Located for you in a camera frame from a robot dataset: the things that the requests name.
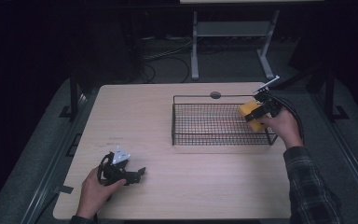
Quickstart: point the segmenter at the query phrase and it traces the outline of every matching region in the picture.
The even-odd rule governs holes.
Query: metal mesh
[[[261,133],[238,112],[239,104],[173,104],[172,144],[186,146],[272,145],[276,134]]]

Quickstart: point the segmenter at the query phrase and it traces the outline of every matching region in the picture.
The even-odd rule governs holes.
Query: plaid shirt
[[[343,223],[340,201],[319,174],[304,147],[291,147],[283,153],[290,181],[290,223]]]

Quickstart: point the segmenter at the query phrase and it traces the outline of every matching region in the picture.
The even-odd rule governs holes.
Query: yellow object
[[[251,101],[249,103],[246,103],[244,105],[240,105],[240,108],[238,108],[238,111],[240,112],[241,116],[245,117],[246,115],[252,113],[252,111],[256,108],[258,108],[260,105],[258,105],[255,101]],[[267,128],[266,125],[261,124],[255,119],[252,119],[248,122],[249,126],[251,126],[252,130],[255,133],[261,132]]]

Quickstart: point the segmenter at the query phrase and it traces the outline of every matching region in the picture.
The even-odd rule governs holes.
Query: hand
[[[98,167],[92,169],[87,178],[83,181],[80,201],[76,212],[78,217],[92,219],[109,196],[126,184],[126,180],[121,179],[109,186],[101,185],[98,181],[97,173]]]
[[[280,136],[286,148],[303,146],[296,119],[285,107],[275,118],[261,118],[258,121],[267,124],[272,131]]]

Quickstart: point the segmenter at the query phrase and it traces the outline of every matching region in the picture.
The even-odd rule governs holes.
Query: metal frame
[[[197,42],[199,36],[264,36],[266,42],[257,50],[257,56],[263,66],[268,79],[273,79],[267,51],[280,10],[275,10],[270,21],[198,21],[197,11],[193,18],[193,49],[191,51],[191,77],[193,80],[200,78],[199,63],[197,57]]]

